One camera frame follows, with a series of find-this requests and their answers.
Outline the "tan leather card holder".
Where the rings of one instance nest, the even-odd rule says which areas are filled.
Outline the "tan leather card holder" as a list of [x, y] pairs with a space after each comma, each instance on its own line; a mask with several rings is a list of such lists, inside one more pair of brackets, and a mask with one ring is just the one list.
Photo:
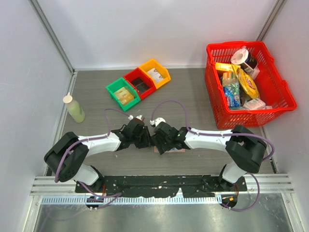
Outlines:
[[[154, 152], [159, 153], [156, 146], [154, 147]], [[184, 153], [184, 152], [185, 152], [185, 149], [176, 149], [176, 148], [172, 148], [171, 150], [166, 151], [166, 153]]]

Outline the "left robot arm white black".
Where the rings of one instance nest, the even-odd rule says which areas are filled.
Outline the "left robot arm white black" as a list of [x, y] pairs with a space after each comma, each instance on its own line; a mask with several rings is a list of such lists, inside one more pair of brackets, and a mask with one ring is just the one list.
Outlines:
[[84, 164], [86, 157], [102, 152], [115, 152], [134, 145], [136, 148], [154, 146], [148, 127], [133, 118], [122, 128], [96, 136], [77, 136], [70, 131], [45, 154], [44, 161], [55, 174], [55, 181], [74, 180], [99, 192], [104, 185], [103, 175], [92, 165]]

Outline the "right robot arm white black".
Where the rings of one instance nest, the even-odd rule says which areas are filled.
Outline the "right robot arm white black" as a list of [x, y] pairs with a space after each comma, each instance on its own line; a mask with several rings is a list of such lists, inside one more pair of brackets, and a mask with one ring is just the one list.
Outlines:
[[262, 137], [242, 125], [226, 131], [201, 131], [190, 127], [177, 130], [161, 121], [155, 123], [151, 138], [161, 155], [174, 148], [205, 148], [226, 152], [232, 161], [223, 167], [218, 177], [218, 185], [224, 191], [231, 190], [246, 173], [258, 173], [267, 148]]

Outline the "grey patterned card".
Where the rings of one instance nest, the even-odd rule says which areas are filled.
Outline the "grey patterned card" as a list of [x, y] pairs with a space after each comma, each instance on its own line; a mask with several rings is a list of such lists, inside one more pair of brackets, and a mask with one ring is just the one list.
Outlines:
[[161, 74], [156, 73], [156, 74], [154, 75], [154, 80], [155, 80], [155, 82], [158, 84], [158, 83], [160, 83], [162, 80], [164, 80], [164, 77], [163, 77]]
[[156, 68], [152, 68], [147, 72], [150, 76], [154, 77], [156, 73], [159, 73]]

